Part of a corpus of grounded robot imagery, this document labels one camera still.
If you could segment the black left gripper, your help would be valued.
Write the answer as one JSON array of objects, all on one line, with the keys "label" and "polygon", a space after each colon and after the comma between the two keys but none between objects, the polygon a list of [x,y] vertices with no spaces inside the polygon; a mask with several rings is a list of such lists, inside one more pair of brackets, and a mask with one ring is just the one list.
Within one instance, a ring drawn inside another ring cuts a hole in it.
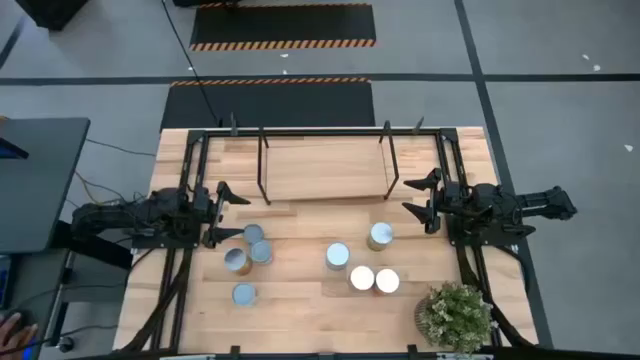
[{"label": "black left gripper", "polygon": [[202,224],[208,225],[202,236],[202,244],[210,249],[224,240],[244,233],[243,229],[219,228],[221,211],[224,201],[235,205],[249,205],[250,201],[235,195],[225,181],[217,185],[216,199],[211,199],[209,189],[197,186],[193,195],[193,210]]}]

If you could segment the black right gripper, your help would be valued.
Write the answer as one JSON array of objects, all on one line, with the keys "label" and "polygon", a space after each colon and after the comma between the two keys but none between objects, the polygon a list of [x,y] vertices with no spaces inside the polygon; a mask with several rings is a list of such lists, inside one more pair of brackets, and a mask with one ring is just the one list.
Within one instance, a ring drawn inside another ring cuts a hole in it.
[{"label": "black right gripper", "polygon": [[427,234],[433,234],[440,229],[441,218],[439,213],[466,218],[473,216],[473,212],[465,207],[460,197],[448,197],[444,188],[437,188],[441,180],[442,170],[434,168],[425,178],[405,180],[403,182],[404,185],[410,188],[420,191],[429,189],[430,191],[430,199],[427,201],[426,207],[409,202],[402,203],[402,206],[414,215],[421,224],[425,224]]}]

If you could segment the red and orange label can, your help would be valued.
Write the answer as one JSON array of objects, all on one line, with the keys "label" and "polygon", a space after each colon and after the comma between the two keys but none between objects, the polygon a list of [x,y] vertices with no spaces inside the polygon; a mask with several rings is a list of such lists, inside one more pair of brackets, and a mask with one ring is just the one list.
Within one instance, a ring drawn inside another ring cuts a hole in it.
[{"label": "red and orange label can", "polygon": [[224,255],[224,265],[236,275],[246,275],[251,271],[252,259],[241,248],[231,248]]}]

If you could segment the chicken soup label can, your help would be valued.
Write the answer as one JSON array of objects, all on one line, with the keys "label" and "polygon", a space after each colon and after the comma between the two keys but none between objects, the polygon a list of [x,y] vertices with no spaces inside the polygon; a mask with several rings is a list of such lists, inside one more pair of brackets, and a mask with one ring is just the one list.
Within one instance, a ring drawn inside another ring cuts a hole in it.
[{"label": "chicken soup label can", "polygon": [[267,240],[261,240],[250,246],[250,257],[258,264],[270,264],[273,259],[272,245]]}]

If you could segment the oranges label tin can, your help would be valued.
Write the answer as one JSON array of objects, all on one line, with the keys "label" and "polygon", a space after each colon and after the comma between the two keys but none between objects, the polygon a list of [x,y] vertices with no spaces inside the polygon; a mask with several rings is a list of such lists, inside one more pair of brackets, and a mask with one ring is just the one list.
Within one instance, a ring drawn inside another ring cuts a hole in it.
[{"label": "oranges label tin can", "polygon": [[385,250],[393,241],[393,229],[388,223],[375,223],[369,232],[367,246],[373,251]]}]

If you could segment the corn label tin can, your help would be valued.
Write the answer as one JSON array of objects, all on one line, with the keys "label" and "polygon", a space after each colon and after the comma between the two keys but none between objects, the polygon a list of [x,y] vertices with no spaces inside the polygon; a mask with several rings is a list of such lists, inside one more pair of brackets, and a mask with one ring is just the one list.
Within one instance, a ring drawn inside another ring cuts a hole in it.
[{"label": "corn label tin can", "polygon": [[232,290],[232,301],[238,306],[253,306],[256,297],[257,290],[249,283],[239,283]]}]

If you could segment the red pineapple label can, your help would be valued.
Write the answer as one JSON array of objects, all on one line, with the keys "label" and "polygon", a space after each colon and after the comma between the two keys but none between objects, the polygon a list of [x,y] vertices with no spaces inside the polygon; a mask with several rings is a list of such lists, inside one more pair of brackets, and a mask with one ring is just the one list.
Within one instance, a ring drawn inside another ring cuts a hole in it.
[{"label": "red pineapple label can", "polygon": [[375,274],[374,288],[380,294],[393,294],[399,289],[399,286],[399,275],[393,269],[381,269]]}]

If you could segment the peaches label tin can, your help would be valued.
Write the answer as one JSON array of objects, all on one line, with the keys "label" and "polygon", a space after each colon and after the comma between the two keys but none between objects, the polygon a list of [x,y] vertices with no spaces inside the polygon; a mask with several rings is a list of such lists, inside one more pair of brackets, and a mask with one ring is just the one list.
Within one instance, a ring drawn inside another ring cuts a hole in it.
[{"label": "peaches label tin can", "polygon": [[349,274],[349,283],[358,291],[370,290],[375,283],[375,274],[368,266],[354,267]]}]

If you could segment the blue label tin can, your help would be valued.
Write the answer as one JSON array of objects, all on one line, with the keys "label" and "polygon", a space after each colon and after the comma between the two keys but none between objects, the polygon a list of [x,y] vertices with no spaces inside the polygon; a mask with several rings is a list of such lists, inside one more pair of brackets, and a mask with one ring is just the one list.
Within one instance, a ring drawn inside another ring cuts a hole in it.
[{"label": "blue label tin can", "polygon": [[326,265],[330,270],[339,271],[344,269],[350,258],[349,248],[341,242],[332,243],[326,251]]}]

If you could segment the black mat with hazard stripes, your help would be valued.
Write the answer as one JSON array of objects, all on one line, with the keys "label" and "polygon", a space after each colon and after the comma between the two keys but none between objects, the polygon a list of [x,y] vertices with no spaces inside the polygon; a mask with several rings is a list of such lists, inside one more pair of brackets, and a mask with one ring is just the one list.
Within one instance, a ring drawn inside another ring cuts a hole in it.
[{"label": "black mat with hazard stripes", "polygon": [[196,10],[189,48],[196,52],[372,47],[373,7],[366,3],[245,5]]},{"label": "black mat with hazard stripes", "polygon": [[369,127],[376,124],[365,77],[177,81],[162,129],[239,127]]}]

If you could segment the black support beam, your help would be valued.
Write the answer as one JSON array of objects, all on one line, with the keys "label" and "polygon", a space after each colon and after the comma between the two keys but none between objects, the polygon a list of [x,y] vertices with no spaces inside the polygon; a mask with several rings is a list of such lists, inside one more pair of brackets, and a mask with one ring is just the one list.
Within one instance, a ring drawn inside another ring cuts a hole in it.
[{"label": "black support beam", "polygon": [[71,226],[63,221],[55,225],[50,247],[68,249],[124,270],[130,270],[132,265],[133,255],[129,249],[95,235],[76,236],[71,232]]}]

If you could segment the grey desk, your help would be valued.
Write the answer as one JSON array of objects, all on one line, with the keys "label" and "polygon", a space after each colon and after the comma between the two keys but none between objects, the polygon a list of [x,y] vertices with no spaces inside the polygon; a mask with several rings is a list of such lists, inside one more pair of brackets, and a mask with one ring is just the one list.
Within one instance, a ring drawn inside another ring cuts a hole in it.
[{"label": "grey desk", "polygon": [[0,254],[37,253],[52,246],[89,127],[87,118],[0,122],[0,138],[29,154],[0,159]]}]

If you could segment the person's hand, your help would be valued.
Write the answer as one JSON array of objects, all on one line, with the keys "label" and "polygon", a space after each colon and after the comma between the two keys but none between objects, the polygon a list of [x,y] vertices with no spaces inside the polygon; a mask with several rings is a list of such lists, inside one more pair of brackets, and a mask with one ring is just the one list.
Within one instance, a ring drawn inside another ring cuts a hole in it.
[{"label": "person's hand", "polygon": [[22,360],[38,330],[39,325],[24,311],[0,315],[0,360]]}]

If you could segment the black box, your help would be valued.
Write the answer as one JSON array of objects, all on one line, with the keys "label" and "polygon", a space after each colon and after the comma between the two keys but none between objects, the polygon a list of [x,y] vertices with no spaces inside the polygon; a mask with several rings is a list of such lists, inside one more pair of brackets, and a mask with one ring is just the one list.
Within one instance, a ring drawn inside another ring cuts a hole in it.
[{"label": "black box", "polygon": [[15,0],[38,27],[62,31],[89,0]]}]

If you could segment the wooden shelf with black frame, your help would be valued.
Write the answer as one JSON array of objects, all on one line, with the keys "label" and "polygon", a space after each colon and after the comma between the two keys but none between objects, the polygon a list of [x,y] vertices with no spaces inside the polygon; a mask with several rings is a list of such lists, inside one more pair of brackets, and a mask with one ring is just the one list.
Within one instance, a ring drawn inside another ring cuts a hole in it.
[{"label": "wooden shelf with black frame", "polygon": [[272,149],[266,130],[258,129],[256,183],[266,204],[273,201],[324,200],[380,196],[388,199],[399,180],[392,127],[385,122],[379,139],[387,140],[394,178],[387,177],[382,144],[330,144]]}]

